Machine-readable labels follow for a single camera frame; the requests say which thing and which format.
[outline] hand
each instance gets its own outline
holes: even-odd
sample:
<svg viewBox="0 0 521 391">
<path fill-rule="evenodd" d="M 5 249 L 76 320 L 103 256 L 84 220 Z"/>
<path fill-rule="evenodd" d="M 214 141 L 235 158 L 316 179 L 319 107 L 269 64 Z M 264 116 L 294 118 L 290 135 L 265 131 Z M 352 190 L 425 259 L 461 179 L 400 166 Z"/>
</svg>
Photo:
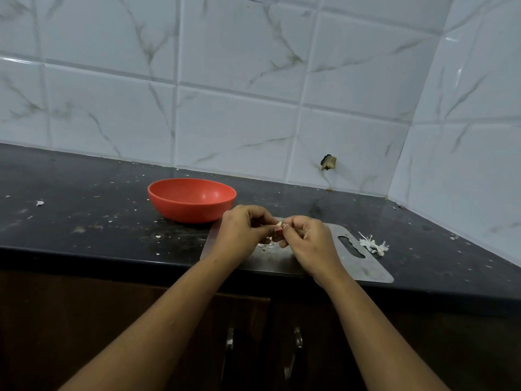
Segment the hand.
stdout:
<svg viewBox="0 0 521 391">
<path fill-rule="evenodd" d="M 278 219 L 259 206 L 243 206 L 226 211 L 212 251 L 229 257 L 236 266 L 249 257 L 258 243 L 282 233 Z"/>
<path fill-rule="evenodd" d="M 282 221 L 282 233 L 285 241 L 280 246 L 289 244 L 298 262 L 318 282 L 323 277 L 346 273 L 331 230 L 322 221 L 303 215 L 289 217 Z"/>
</svg>

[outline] cutting board handle hole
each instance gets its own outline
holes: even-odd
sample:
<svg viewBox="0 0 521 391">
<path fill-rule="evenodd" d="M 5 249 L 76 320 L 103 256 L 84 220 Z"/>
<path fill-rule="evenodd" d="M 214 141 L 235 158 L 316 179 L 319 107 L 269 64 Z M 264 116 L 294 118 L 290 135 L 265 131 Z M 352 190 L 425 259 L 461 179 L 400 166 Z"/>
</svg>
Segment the cutting board handle hole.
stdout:
<svg viewBox="0 0 521 391">
<path fill-rule="evenodd" d="M 357 258 L 365 258 L 365 256 L 360 254 L 360 252 L 358 252 L 358 250 L 353 246 L 353 244 L 351 244 L 351 242 L 349 241 L 349 239 L 347 237 L 338 236 L 338 239 L 342 242 L 344 247 L 347 248 L 347 250 L 349 251 L 349 254 L 356 256 Z"/>
</svg>

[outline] left hand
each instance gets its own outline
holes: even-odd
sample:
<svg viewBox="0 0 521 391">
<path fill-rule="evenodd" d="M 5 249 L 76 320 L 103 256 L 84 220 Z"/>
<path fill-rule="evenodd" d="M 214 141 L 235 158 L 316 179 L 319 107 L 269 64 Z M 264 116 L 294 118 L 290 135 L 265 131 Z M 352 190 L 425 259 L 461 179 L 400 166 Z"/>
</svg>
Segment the left hand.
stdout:
<svg viewBox="0 0 521 391">
<path fill-rule="evenodd" d="M 278 222 L 263 207 L 240 204 L 223 214 L 212 251 L 230 258 L 238 266 L 253 253 L 258 243 L 268 243 L 268 237 L 282 234 Z"/>
</svg>

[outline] red bowl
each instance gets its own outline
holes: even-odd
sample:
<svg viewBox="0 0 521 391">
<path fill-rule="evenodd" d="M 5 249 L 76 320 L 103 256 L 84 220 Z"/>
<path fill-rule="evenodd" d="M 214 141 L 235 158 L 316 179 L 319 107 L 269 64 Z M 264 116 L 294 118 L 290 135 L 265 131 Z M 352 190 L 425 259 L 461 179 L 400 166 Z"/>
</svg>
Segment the red bowl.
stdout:
<svg viewBox="0 0 521 391">
<path fill-rule="evenodd" d="M 170 178 L 150 184 L 148 196 L 165 218 L 181 223 L 205 223 L 230 210 L 237 192 L 220 182 Z"/>
</svg>

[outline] kitchen counter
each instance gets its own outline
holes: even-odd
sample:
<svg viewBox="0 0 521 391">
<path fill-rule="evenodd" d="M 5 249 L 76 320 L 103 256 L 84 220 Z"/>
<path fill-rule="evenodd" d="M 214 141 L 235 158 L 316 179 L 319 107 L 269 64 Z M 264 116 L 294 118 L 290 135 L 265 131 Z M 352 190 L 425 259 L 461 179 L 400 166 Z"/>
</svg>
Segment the kitchen counter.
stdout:
<svg viewBox="0 0 521 391">
<path fill-rule="evenodd" d="M 360 283 L 380 305 L 521 313 L 521 268 L 463 238 L 451 239 L 449 231 L 385 198 L 7 144 L 0 144 L 1 267 L 173 283 L 199 260 L 211 226 L 162 219 L 147 200 L 150 183 L 176 177 L 230 185 L 236 204 L 264 206 L 274 216 L 308 215 L 354 236 L 385 240 L 390 248 L 378 260 L 394 282 Z M 234 272 L 223 291 L 325 296 L 308 276 L 251 270 Z"/>
</svg>

